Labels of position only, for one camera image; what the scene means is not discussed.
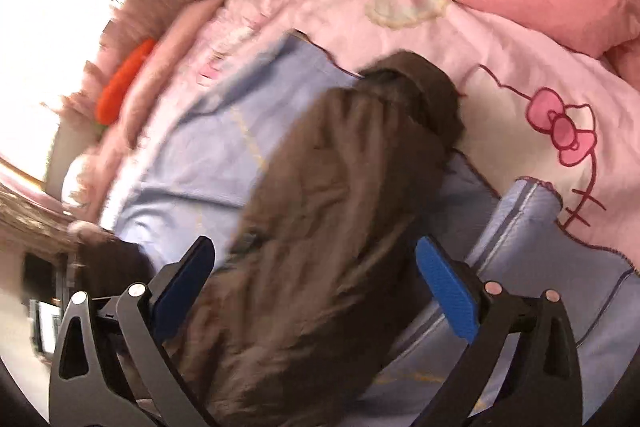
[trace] brown garment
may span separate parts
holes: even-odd
[[[229,427],[330,425],[424,302],[420,224],[462,131],[447,76],[410,52],[292,126],[169,352]]]

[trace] red carrot plush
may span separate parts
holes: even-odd
[[[142,42],[111,77],[95,106],[95,120],[98,123],[111,125],[118,119],[124,97],[155,45],[156,41],[151,38]]]

